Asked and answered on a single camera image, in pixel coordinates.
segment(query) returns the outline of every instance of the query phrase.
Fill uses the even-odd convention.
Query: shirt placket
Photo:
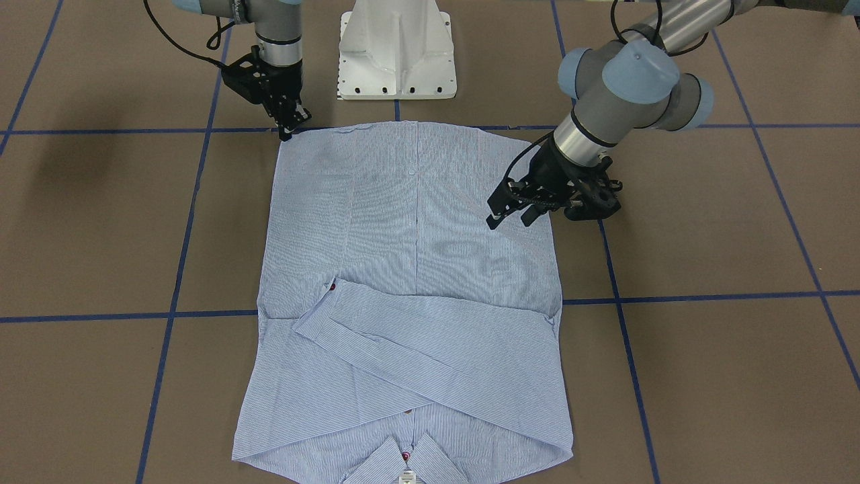
[[[415,156],[411,157],[408,173],[415,184],[415,216],[412,219],[415,229],[415,249],[412,253],[412,267],[415,269],[413,294],[418,294],[418,244],[421,236],[421,124],[418,122],[415,123]]]

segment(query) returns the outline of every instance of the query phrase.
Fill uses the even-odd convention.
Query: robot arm
[[[559,208],[570,220],[604,219],[617,212],[621,204],[616,193],[622,184],[606,173],[612,163],[608,152],[634,128],[690,129],[703,123],[713,107],[708,83],[681,75],[671,57],[689,52],[692,49],[681,49],[760,3],[843,11],[848,2],[680,0],[662,15],[617,31],[615,40],[596,51],[571,51],[559,68],[559,85],[574,99],[574,108],[555,131],[511,163],[487,200],[489,227],[497,228],[523,209],[520,218],[526,226]],[[510,178],[513,165],[541,143],[525,177]]]
[[[262,104],[288,140],[310,119],[302,106],[302,0],[173,0],[184,10],[253,23],[257,44],[221,67],[224,84],[248,102]]]

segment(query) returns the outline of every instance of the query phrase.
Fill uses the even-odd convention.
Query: folded shirt
[[[477,484],[572,456],[549,218],[484,222],[525,147],[413,121],[281,145],[234,460],[300,484]]]

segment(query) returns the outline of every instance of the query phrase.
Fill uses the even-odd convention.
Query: shirt collar
[[[409,453],[408,467],[393,437],[385,439],[367,459],[343,481],[343,484],[393,482],[407,468],[415,471],[426,484],[469,484],[466,476],[438,444],[426,433]]]

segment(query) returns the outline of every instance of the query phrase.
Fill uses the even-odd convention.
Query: blue grid line
[[[256,309],[228,309],[225,311],[177,311],[176,318],[223,318],[226,316],[256,316]]]
[[[777,180],[777,173],[773,170],[773,166],[771,165],[771,159],[767,156],[767,151],[765,150],[765,144],[762,142],[761,136],[759,136],[759,130],[756,128],[756,125],[753,122],[753,116],[750,114],[749,107],[746,105],[746,99],[744,98],[743,93],[740,92],[738,80],[734,75],[734,71],[732,71],[732,66],[728,62],[726,52],[722,48],[722,43],[720,42],[720,38],[717,36],[716,33],[714,33],[714,42],[716,43],[717,49],[720,51],[720,56],[722,57],[723,64],[726,65],[728,76],[732,79],[734,90],[737,92],[738,99],[740,100],[740,106],[744,109],[744,114],[746,115],[747,120],[750,122],[752,134],[753,136],[755,136],[756,143],[759,145],[759,151],[761,152],[762,159],[765,161],[765,167],[767,167],[767,172],[771,176],[773,188],[776,190],[777,196],[779,197],[779,202],[783,206],[785,216],[789,220],[789,224],[791,225],[791,231],[794,233],[795,240],[797,241],[797,244],[801,249],[803,260],[806,262],[807,269],[809,270],[809,275],[812,277],[813,283],[815,284],[815,288],[818,290],[818,295],[821,298],[821,304],[824,306],[824,311],[827,314],[827,319],[830,321],[830,326],[833,329],[833,333],[836,335],[836,339],[839,342],[839,347],[842,349],[842,354],[843,356],[845,356],[845,362],[848,363],[848,368],[851,371],[851,374],[854,376],[854,383],[857,385],[857,389],[860,390],[860,375],[857,373],[857,366],[855,366],[854,360],[851,358],[851,353],[848,351],[848,345],[845,343],[845,339],[842,337],[842,332],[839,330],[839,324],[836,322],[836,318],[833,317],[830,303],[827,302],[826,293],[821,286],[821,281],[819,281],[818,275],[815,273],[815,267],[812,264],[812,258],[809,256],[809,252],[807,251],[806,245],[803,243],[803,238],[801,237],[800,230],[798,230],[797,224],[795,223],[795,217],[791,214],[789,204],[785,200],[783,189],[779,186],[779,181]]]
[[[221,62],[227,62],[227,51],[230,47],[231,30],[227,31],[227,36],[224,39],[224,50],[221,52]],[[206,166],[206,154],[209,152],[209,140],[212,138],[212,124],[215,122],[215,111],[218,108],[218,93],[221,88],[221,73],[218,72],[215,80],[215,90],[212,93],[212,106],[209,108],[209,120],[206,122],[206,134],[203,138],[203,147],[200,149],[200,161],[197,165],[197,177],[194,180],[194,191],[191,195],[191,206],[188,209],[188,219],[185,226],[185,238],[182,241],[182,251],[179,256],[178,267],[176,268],[176,285],[173,290],[173,297],[170,301],[170,314],[167,319],[167,325],[164,327],[164,341],[162,342],[161,356],[158,358],[158,371],[156,372],[156,382],[152,389],[152,402],[150,403],[150,414],[146,420],[146,431],[144,432],[144,442],[140,451],[140,462],[138,464],[138,475],[135,480],[136,484],[143,484],[144,472],[146,471],[146,461],[149,457],[150,443],[152,441],[152,429],[155,426],[156,412],[158,410],[158,400],[161,396],[161,385],[164,378],[164,367],[167,364],[167,355],[170,349],[170,337],[173,334],[173,323],[176,316],[176,306],[179,304],[179,291],[182,286],[182,273],[185,270],[185,261],[188,255],[188,246],[191,242],[191,229],[194,225],[194,206],[197,203],[197,194],[200,192],[200,180],[203,177],[203,168]]]
[[[401,121],[398,117],[398,112],[395,111],[395,121]],[[319,126],[319,127],[300,127],[295,133],[304,131],[314,131],[317,129],[335,129],[339,126]],[[504,124],[491,125],[472,125],[484,131],[518,131],[527,129],[555,129],[555,125],[550,124],[525,124],[518,126],[508,126]],[[859,128],[860,123],[808,123],[808,124],[703,124],[697,128],[717,128],[717,129],[748,129],[750,127],[759,127],[767,129],[792,129],[792,128],[842,128],[852,129]],[[278,131],[275,127],[213,127],[212,133],[274,133]],[[13,129],[11,131],[0,131],[0,135],[5,136],[33,136],[33,135],[63,135],[63,134],[162,134],[162,133],[205,133],[204,127],[140,127],[140,128],[117,128],[117,129]]]
[[[550,0],[552,6],[552,17],[556,24],[556,37],[558,38],[558,46],[562,52],[562,59],[567,54],[564,48],[564,38],[562,35],[562,27],[558,21],[558,9],[556,0]],[[639,422],[642,425],[642,435],[645,438],[645,448],[648,451],[648,462],[651,465],[651,475],[654,479],[654,484],[660,484],[660,471],[657,467],[657,456],[654,453],[654,443],[651,440],[651,430],[648,426],[648,414],[645,412],[645,402],[642,398],[642,390],[639,386],[639,374],[636,371],[636,360],[633,358],[633,348],[630,345],[630,335],[627,332],[627,321],[624,318],[624,307],[621,303],[621,295],[618,292],[618,283],[615,277],[615,268],[612,264],[612,254],[609,248],[609,239],[606,237],[606,230],[602,220],[598,220],[600,229],[600,237],[603,239],[604,252],[606,254],[606,269],[609,272],[609,280],[612,285],[612,296],[615,303],[615,311],[618,316],[618,325],[621,330],[621,337],[624,343],[624,353],[627,355],[627,365],[630,369],[630,382],[633,385],[633,393],[636,397],[636,407],[639,410]]]
[[[4,323],[59,323],[64,321],[104,321],[104,320],[162,320],[169,313],[116,313],[116,314],[64,314],[57,316],[9,316],[0,318]]]
[[[565,306],[593,306],[600,304],[643,304],[654,302],[694,302],[694,301],[744,301],[751,299],[795,299],[802,297],[818,297],[817,291],[798,291],[782,293],[741,293],[717,295],[656,295],[638,297],[594,297],[581,299],[566,299]],[[827,297],[860,296],[860,289],[842,289],[824,291]],[[176,311],[175,319],[181,318],[218,318],[228,316],[256,316],[256,309],[224,309],[208,311]],[[103,313],[103,314],[57,314],[47,316],[4,316],[0,324],[12,323],[57,323],[68,321],[102,321],[102,320],[162,320],[170,313]]]
[[[22,129],[13,130],[15,136],[35,134],[151,134],[151,133],[205,133],[204,127],[143,127],[127,129]]]
[[[27,76],[27,82],[24,84],[24,89],[21,95],[18,96],[18,103],[15,105],[15,111],[12,113],[12,119],[9,120],[9,127],[6,128],[6,133],[3,134],[3,141],[0,141],[0,155],[6,149],[6,144],[9,143],[9,136],[15,128],[15,122],[18,121],[18,115],[21,113],[21,108],[24,106],[24,100],[27,99],[27,93],[30,91],[30,86],[33,85],[33,79],[36,77],[36,71],[39,70],[39,65],[42,63],[42,57],[45,56],[45,50],[48,48],[48,42],[51,41],[54,27],[57,26],[59,12],[63,9],[63,0],[57,1],[57,8],[54,9],[54,15],[51,17],[51,23],[48,25],[48,31],[45,33],[45,39],[42,41],[42,47],[36,55],[36,60],[33,62],[33,69],[30,70],[30,75]]]
[[[774,128],[781,128],[781,129],[798,128],[798,127],[842,127],[842,128],[848,127],[848,128],[852,128],[852,127],[860,127],[860,123],[854,123],[854,122],[844,122],[844,123],[838,123],[838,122],[787,123],[787,124],[765,123],[765,124],[752,124],[751,126],[753,126],[753,127],[767,127],[767,128],[774,127]]]

